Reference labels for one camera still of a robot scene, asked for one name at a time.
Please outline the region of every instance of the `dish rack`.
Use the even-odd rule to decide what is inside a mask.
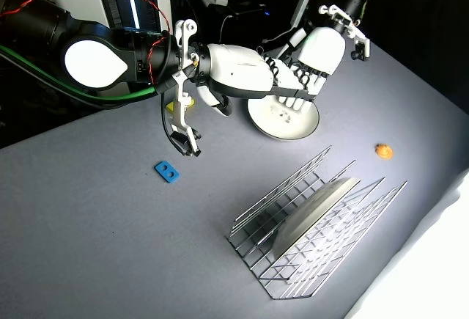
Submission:
[[[385,178],[356,190],[359,184],[276,259],[271,252],[276,231],[302,202],[326,184],[316,170],[330,149],[312,158],[234,220],[228,241],[272,299],[308,298],[317,293],[407,185],[406,181],[372,199],[372,192]]]

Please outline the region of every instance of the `gray table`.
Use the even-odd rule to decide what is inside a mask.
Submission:
[[[468,165],[469,119],[377,47],[341,64],[317,99],[317,131],[277,142],[199,105],[203,153],[183,158],[159,101],[107,111],[0,151],[0,318],[341,318]],[[391,161],[374,153],[379,142]],[[272,301],[225,236],[232,220],[333,145],[382,192],[408,187],[314,298]],[[182,174],[167,184],[153,166]]]

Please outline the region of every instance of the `white plate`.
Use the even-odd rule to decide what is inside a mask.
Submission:
[[[320,113],[313,104],[307,112],[287,108],[275,95],[249,99],[248,111],[262,132],[278,139],[301,139],[309,136],[320,123]]]
[[[360,182],[349,177],[321,186],[278,229],[272,251],[276,259],[283,257],[316,223]]]

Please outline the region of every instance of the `yellow object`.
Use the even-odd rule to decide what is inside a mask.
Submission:
[[[394,155],[392,148],[389,147],[387,144],[378,144],[376,146],[375,151],[380,158],[383,158],[385,160],[391,159]]]
[[[192,98],[191,100],[191,104],[188,106],[188,108],[190,108],[192,105],[194,105],[196,103],[196,100],[194,98]],[[174,101],[170,102],[168,105],[166,105],[166,110],[168,110],[169,112],[173,112],[174,111]]]

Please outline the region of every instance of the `orange object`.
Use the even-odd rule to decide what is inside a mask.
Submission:
[[[375,151],[380,158],[383,158],[385,160],[391,159],[394,155],[392,148],[389,147],[387,144],[378,144],[376,146]]]

